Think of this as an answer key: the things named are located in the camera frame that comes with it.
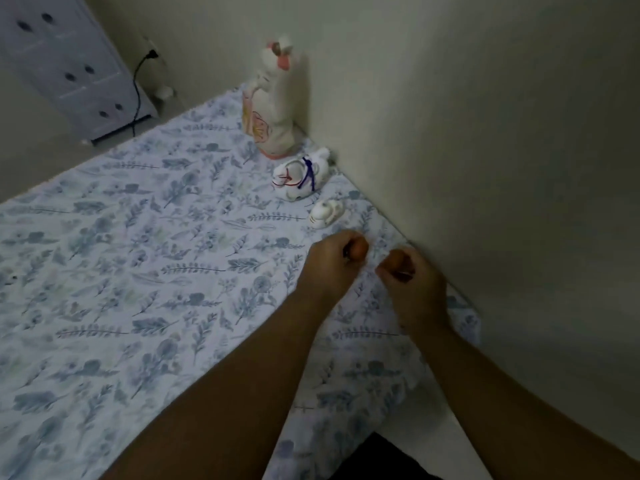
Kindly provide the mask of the person's left forearm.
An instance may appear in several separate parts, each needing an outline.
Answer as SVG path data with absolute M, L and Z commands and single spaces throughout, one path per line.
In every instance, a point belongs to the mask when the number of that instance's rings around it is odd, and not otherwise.
M 146 427 L 100 480 L 260 480 L 339 295 L 297 288 Z

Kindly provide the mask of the tall white cat figurine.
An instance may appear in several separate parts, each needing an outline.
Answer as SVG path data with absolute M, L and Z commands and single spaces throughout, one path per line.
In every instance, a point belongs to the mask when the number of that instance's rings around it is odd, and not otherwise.
M 293 76 L 298 60 L 291 38 L 283 34 L 260 51 L 260 67 L 242 91 L 242 129 L 271 160 L 288 157 L 294 134 Z

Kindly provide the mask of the white drawer cabinet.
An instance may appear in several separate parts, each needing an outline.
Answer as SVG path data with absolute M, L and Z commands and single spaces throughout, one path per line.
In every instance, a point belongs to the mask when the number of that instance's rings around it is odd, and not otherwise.
M 82 141 L 158 118 L 84 0 L 0 0 L 0 55 Z

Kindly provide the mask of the person's left hand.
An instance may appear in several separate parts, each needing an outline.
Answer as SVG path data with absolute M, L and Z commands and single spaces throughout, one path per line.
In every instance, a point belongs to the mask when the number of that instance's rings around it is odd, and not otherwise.
M 354 284 L 364 266 L 348 267 L 333 263 L 327 252 L 328 238 L 310 247 L 295 288 L 297 294 L 310 298 L 316 305 L 336 305 Z

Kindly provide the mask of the blue floral bed sheet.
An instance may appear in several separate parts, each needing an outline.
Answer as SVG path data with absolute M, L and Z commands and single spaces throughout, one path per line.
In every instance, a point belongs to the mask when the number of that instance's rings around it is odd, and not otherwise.
M 404 237 L 336 169 L 298 202 L 228 93 L 0 204 L 0 480 L 98 480 L 341 228 L 367 267 L 324 322 L 265 480 L 329 478 L 432 375 L 374 272 Z M 344 214 L 311 229 L 319 200 Z

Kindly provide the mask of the person's right hand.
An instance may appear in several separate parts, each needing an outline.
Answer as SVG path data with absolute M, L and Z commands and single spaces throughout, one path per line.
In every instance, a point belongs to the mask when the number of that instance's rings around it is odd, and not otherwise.
M 444 276 L 420 252 L 417 280 L 416 295 L 390 295 L 387 290 L 400 326 L 414 340 L 434 336 L 451 324 Z

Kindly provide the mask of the person's right forearm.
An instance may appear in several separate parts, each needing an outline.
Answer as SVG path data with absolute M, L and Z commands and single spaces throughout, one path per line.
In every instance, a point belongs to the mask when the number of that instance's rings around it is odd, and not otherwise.
M 640 480 L 640 462 L 530 393 L 441 322 L 404 322 L 494 480 Z

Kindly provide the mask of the small white figurine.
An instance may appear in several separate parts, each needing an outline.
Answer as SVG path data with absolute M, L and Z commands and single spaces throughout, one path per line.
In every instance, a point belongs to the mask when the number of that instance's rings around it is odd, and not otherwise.
M 309 212 L 308 225 L 314 230 L 325 229 L 332 226 L 344 211 L 344 204 L 341 201 L 319 200 Z

